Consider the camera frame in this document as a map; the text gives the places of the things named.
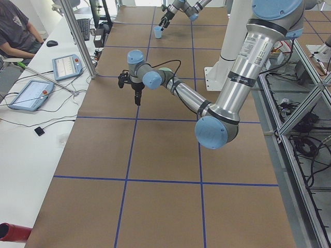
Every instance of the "red cylinder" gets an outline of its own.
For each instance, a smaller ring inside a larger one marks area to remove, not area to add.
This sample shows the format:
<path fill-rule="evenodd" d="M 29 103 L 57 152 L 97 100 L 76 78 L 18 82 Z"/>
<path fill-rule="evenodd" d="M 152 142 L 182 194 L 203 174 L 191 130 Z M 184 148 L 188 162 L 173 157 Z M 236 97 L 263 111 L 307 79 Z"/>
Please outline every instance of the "red cylinder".
<path fill-rule="evenodd" d="M 30 236 L 32 228 L 8 223 L 0 224 L 0 241 L 25 243 Z"/>

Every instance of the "person's arm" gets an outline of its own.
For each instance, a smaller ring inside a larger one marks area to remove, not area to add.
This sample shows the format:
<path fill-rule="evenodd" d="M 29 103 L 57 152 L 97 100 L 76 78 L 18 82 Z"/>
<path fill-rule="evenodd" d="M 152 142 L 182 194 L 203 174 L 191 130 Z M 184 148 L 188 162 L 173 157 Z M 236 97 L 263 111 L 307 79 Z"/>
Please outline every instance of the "person's arm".
<path fill-rule="evenodd" d="M 33 58 L 35 56 L 33 53 L 28 53 L 16 48 L 12 48 L 8 42 L 0 45 L 0 49 L 6 54 L 16 58 Z"/>
<path fill-rule="evenodd" d="M 39 41 L 40 43 L 43 43 L 43 39 L 40 36 L 40 34 L 38 33 L 38 31 L 36 30 L 36 28 L 34 27 L 34 25 L 32 25 L 31 22 L 28 22 L 26 25 L 27 30 L 29 30 L 29 32 L 31 34 L 33 34 L 34 37 L 36 37 L 36 40 Z"/>

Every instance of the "blue and white device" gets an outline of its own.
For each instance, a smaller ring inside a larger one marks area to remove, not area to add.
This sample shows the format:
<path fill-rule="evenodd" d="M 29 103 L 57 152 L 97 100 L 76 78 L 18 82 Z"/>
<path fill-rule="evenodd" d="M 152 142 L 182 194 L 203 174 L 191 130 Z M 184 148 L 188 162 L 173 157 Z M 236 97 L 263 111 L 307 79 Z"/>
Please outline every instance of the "blue and white device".
<path fill-rule="evenodd" d="M 8 107 L 13 110 L 35 111 L 44 104 L 53 88 L 53 82 L 30 80 Z"/>
<path fill-rule="evenodd" d="M 56 81 L 73 78 L 82 73 L 82 63 L 75 54 L 54 58 L 52 63 Z"/>

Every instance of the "blue joint cap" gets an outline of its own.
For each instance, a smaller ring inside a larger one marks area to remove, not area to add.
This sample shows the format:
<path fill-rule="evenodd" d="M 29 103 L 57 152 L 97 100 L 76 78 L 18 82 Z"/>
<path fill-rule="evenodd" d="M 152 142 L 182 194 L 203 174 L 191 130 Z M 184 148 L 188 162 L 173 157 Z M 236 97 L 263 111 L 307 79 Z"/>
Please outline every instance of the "blue joint cap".
<path fill-rule="evenodd" d="M 191 22 L 194 22 L 199 17 L 199 14 L 193 14 L 190 16 Z"/>
<path fill-rule="evenodd" d="M 195 125 L 195 136 L 208 149 L 218 149 L 228 142 L 228 132 L 223 123 L 213 116 L 204 116 Z"/>
<path fill-rule="evenodd" d="M 262 20 L 272 21 L 291 14 L 303 0 L 253 0 L 253 13 Z"/>
<path fill-rule="evenodd" d="M 150 89 L 156 89 L 162 84 L 162 77 L 156 71 L 150 71 L 143 76 L 143 83 Z"/>
<path fill-rule="evenodd" d="M 293 30 L 293 31 L 289 31 L 286 36 L 285 39 L 294 39 L 294 38 L 298 38 L 302 35 L 302 33 L 304 32 L 303 28 L 297 29 L 297 30 Z"/>
<path fill-rule="evenodd" d="M 134 65 L 144 61 L 144 54 L 139 50 L 132 50 L 128 53 L 128 64 Z"/>

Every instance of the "black box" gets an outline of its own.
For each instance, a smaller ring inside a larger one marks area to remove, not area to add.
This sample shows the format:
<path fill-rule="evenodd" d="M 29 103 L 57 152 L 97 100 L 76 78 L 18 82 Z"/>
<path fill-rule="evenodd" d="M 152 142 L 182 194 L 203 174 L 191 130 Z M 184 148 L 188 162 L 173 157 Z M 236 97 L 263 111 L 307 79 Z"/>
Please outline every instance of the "black box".
<path fill-rule="evenodd" d="M 94 36 L 94 46 L 96 48 L 102 48 L 104 45 L 104 39 L 106 37 L 106 33 L 104 32 L 104 28 L 97 28 Z"/>

